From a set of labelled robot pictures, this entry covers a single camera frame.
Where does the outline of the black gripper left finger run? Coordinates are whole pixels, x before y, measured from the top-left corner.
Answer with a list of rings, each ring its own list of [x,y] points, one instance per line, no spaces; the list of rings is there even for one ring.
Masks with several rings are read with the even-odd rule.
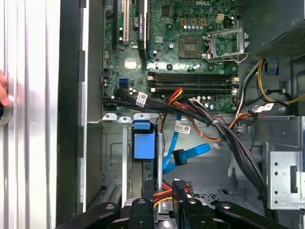
[[[121,208],[112,202],[98,206],[59,225],[58,229],[153,229],[153,203],[149,199],[132,199]]]

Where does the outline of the person's hand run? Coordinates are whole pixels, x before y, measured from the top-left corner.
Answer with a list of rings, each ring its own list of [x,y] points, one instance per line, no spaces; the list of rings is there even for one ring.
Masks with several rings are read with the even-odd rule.
[[[0,103],[3,106],[9,106],[11,104],[7,93],[7,77],[4,75],[3,71],[0,70]]]

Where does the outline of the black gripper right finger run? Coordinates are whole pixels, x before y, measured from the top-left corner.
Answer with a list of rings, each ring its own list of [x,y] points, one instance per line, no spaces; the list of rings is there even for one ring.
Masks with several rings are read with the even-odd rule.
[[[253,211],[230,202],[214,209],[197,199],[183,202],[184,229],[285,229],[286,227]]]

